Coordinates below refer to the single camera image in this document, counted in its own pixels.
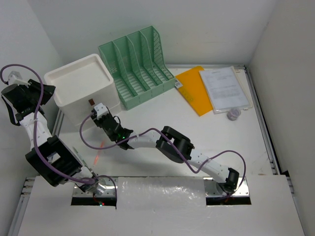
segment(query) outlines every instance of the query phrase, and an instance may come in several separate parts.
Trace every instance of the white robotic arm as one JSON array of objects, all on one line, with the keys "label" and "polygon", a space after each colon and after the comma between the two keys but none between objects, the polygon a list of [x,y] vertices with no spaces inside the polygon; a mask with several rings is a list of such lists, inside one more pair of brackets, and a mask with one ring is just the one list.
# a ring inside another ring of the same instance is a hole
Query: white robotic arm
[{"label": "white robotic arm", "polygon": [[[131,133],[130,136],[137,135],[135,132]],[[160,139],[160,135],[151,130],[148,133],[130,139],[128,144],[133,148],[156,148],[156,142]],[[201,170],[211,176],[217,183],[225,183],[229,175],[229,168],[227,166],[221,165],[214,160],[210,160],[208,156],[202,154],[200,151],[192,149],[191,160],[188,163],[197,169],[201,164],[208,160],[208,162],[201,168]]]},{"label": "white robotic arm", "polygon": [[[34,112],[28,114],[20,121],[20,124],[25,128],[31,141],[31,149],[34,147]],[[37,145],[41,146],[52,135],[47,127],[47,120],[42,113],[37,114]]]},{"label": "white robotic arm", "polygon": [[138,135],[133,130],[122,128],[103,104],[96,105],[92,113],[95,124],[121,148],[157,148],[174,162],[186,162],[198,169],[201,167],[201,170],[210,175],[226,193],[233,193],[237,188],[239,173],[236,170],[221,165],[195,150],[190,139],[173,128],[165,126],[162,131],[153,129]]}]

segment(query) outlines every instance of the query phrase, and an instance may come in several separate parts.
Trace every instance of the white storage box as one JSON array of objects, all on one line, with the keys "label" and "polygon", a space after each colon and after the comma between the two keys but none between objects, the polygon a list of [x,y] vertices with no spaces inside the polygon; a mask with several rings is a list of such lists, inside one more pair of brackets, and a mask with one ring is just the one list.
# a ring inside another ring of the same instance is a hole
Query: white storage box
[{"label": "white storage box", "polygon": [[56,87],[54,100],[75,126],[91,113],[90,99],[95,105],[102,102],[113,115],[121,111],[113,77],[97,54],[48,72],[44,78]]}]

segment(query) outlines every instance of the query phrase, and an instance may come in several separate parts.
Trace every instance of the metal base plate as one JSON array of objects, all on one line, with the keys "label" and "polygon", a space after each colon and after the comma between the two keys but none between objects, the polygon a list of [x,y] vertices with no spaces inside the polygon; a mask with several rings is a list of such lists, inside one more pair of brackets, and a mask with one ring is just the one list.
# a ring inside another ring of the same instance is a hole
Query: metal base plate
[{"label": "metal base plate", "polygon": [[[118,186],[118,177],[112,178],[116,186]],[[224,201],[217,201],[217,199],[226,196],[226,193],[224,193],[217,186],[217,182],[215,182],[211,177],[204,177],[203,180],[205,185],[205,197],[207,205],[226,205],[226,199],[224,199]],[[98,193],[100,192],[101,194],[95,194],[93,198],[92,192],[83,192],[77,186],[74,186],[72,205],[98,205],[98,201],[99,203],[105,203],[104,205],[106,206],[116,205],[114,185],[109,179],[103,178],[102,180],[100,180]],[[239,186],[237,191],[233,195],[231,195],[229,199],[231,199],[231,201],[229,201],[228,205],[250,204],[250,192],[248,189],[246,178],[244,179],[242,185]]]}]

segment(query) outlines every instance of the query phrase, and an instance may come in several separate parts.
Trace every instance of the purple cable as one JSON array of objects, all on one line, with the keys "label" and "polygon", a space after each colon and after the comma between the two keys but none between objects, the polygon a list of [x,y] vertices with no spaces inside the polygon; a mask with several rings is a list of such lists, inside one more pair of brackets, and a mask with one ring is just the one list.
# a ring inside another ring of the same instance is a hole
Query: purple cable
[{"label": "purple cable", "polygon": [[59,171],[58,169],[56,169],[55,167],[53,167],[46,159],[45,157],[43,157],[43,155],[40,153],[39,151],[39,148],[37,146],[37,113],[38,113],[38,110],[39,110],[39,107],[40,107],[40,103],[41,103],[41,100],[43,99],[43,96],[44,96],[44,84],[39,76],[39,74],[34,71],[33,69],[29,68],[28,66],[25,66],[25,65],[21,65],[21,64],[9,64],[9,65],[6,65],[5,67],[3,67],[1,70],[0,70],[0,79],[2,80],[2,82],[4,82],[5,84],[8,84],[8,82],[4,81],[3,80],[3,71],[8,68],[8,67],[11,67],[11,66],[19,66],[19,67],[23,67],[27,70],[30,70],[31,72],[34,73],[34,75],[38,78],[39,82],[40,82],[40,97],[39,97],[39,100],[38,100],[38,104],[35,108],[35,112],[34,112],[34,136],[33,136],[33,141],[34,141],[34,148],[35,148],[35,151],[37,153],[37,155],[39,156],[39,158],[41,159],[41,161],[49,168],[51,169],[53,172],[55,172],[56,174],[66,178],[66,179],[69,179],[69,180],[72,180],[72,181],[75,181],[75,182],[78,182],[78,183],[84,183],[84,184],[93,184],[95,183],[95,180],[92,179],[92,178],[82,178],[82,179],[77,179],[77,178],[73,178],[71,176],[68,176],[64,173],[62,173],[61,171]]},{"label": "purple cable", "polygon": [[[137,137],[137,135],[134,135],[134,136],[128,137],[128,138],[126,138],[126,139],[124,139],[124,140],[121,140],[120,142],[118,142],[118,143],[116,143],[116,144],[113,144],[113,145],[110,145],[110,146],[107,146],[107,147],[93,147],[93,146],[91,146],[90,144],[88,144],[88,143],[84,140],[84,138],[83,138],[83,133],[82,133],[83,125],[84,125],[84,123],[91,117],[91,115],[92,115],[92,114],[89,114],[89,115],[82,121],[82,123],[81,123],[81,125],[80,125],[80,131],[79,131],[81,140],[82,140],[83,143],[84,143],[86,146],[88,146],[89,148],[96,149],[96,150],[105,150],[105,149],[113,148],[113,147],[115,147],[115,146],[117,146],[117,145],[119,145],[119,144],[121,144],[121,143],[124,143],[124,142],[126,142],[126,141],[128,141],[128,140],[130,140],[130,139],[134,139],[134,138]],[[209,159],[205,160],[205,161],[200,165],[199,169],[198,169],[197,171],[195,171],[195,170],[191,167],[191,165],[188,163],[188,161],[184,158],[184,156],[181,154],[181,152],[177,149],[177,147],[176,147],[161,131],[159,131],[158,129],[150,128],[150,129],[144,131],[143,133],[139,134],[139,136],[142,136],[142,135],[148,133],[148,132],[151,131],[151,130],[154,130],[154,131],[156,131],[157,133],[159,133],[159,134],[172,146],[172,148],[174,148],[174,150],[177,152],[177,154],[179,154],[179,156],[180,156],[180,157],[182,158],[182,160],[186,163],[186,165],[189,167],[189,169],[190,169],[193,173],[195,173],[195,174],[199,173],[200,170],[202,169],[202,167],[203,167],[209,160],[213,160],[213,159],[217,158],[218,156],[220,156],[220,155],[222,155],[222,154],[224,154],[224,153],[226,153],[226,152],[232,152],[232,153],[237,154],[237,155],[242,159],[242,161],[243,161],[243,163],[244,163],[244,174],[243,174],[243,177],[242,177],[242,180],[241,180],[240,185],[243,183],[243,181],[244,181],[244,179],[245,179],[245,174],[246,174],[246,163],[245,163],[245,159],[244,159],[244,158],[241,156],[241,154],[239,154],[238,152],[233,151],[233,150],[225,150],[225,151],[222,151],[222,152],[220,152],[219,154],[217,154],[217,155],[215,155],[215,156],[213,156],[213,157],[210,157]]]}]

